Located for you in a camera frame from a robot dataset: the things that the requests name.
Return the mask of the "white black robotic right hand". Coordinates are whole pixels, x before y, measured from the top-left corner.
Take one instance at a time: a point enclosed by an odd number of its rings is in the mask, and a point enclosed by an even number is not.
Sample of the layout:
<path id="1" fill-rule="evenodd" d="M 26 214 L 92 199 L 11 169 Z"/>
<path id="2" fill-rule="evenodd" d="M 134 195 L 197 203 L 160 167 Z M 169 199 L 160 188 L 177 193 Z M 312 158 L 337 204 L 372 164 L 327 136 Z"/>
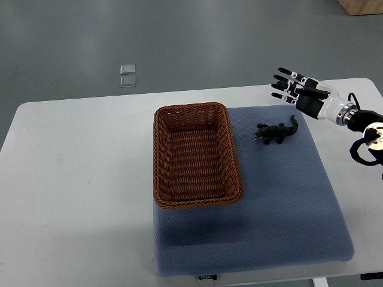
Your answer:
<path id="1" fill-rule="evenodd" d="M 357 111 L 356 104 L 342 99 L 338 91 L 322 81 L 282 67 L 278 71 L 280 74 L 274 75 L 277 82 L 271 85 L 275 89 L 272 96 L 295 106 L 307 116 L 344 126 Z"/>

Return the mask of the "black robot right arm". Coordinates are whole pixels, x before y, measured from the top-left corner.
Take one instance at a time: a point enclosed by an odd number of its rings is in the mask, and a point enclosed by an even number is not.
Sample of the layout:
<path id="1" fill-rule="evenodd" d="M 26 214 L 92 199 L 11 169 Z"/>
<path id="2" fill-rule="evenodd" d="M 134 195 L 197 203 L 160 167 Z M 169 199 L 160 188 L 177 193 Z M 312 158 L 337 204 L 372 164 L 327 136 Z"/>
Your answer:
<path id="1" fill-rule="evenodd" d="M 349 150 L 351 158 L 364 166 L 382 165 L 382 115 L 368 110 L 358 110 L 347 113 L 345 116 L 347 128 L 353 132 L 362 133 Z M 359 148 L 367 146 L 368 152 L 375 158 L 373 161 L 363 159 Z"/>

